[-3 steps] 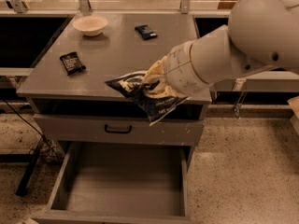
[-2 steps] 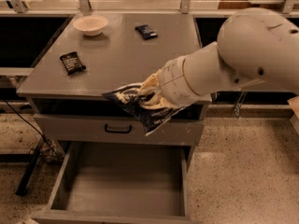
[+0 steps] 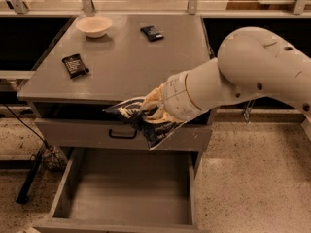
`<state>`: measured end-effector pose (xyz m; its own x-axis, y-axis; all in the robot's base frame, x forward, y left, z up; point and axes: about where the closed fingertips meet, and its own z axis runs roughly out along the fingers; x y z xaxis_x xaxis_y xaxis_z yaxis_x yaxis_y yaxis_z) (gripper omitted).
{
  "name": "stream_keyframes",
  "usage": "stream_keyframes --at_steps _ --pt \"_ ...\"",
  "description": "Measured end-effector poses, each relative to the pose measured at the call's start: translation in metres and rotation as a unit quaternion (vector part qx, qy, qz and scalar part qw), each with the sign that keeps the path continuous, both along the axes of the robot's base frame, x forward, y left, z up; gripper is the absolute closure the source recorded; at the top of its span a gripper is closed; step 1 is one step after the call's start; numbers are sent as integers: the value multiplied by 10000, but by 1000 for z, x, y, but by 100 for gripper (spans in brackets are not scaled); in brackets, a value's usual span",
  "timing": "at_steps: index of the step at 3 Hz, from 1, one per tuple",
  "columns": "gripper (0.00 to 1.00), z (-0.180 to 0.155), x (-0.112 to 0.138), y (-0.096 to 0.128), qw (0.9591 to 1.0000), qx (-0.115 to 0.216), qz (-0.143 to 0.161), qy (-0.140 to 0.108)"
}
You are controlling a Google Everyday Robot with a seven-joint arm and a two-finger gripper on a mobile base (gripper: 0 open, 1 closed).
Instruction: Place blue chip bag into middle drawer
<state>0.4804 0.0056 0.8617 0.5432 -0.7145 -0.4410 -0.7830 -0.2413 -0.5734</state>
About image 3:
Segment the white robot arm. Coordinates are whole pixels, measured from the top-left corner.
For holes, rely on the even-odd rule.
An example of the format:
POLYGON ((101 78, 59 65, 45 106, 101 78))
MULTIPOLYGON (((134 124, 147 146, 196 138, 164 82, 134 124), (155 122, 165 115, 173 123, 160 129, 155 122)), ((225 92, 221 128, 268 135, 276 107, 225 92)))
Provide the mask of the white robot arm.
POLYGON ((154 89, 142 110, 147 122, 185 122, 261 97, 311 117, 311 59, 269 30, 244 27, 223 40, 215 58, 154 89))

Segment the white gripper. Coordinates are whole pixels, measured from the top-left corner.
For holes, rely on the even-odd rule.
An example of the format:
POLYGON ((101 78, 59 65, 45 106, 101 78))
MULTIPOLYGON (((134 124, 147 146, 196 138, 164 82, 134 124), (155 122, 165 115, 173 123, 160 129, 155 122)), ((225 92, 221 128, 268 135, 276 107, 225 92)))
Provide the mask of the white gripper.
POLYGON ((204 114, 190 99, 186 80, 189 71, 172 75, 159 87, 153 89, 144 99, 141 110, 147 123, 181 122, 193 120, 204 114))

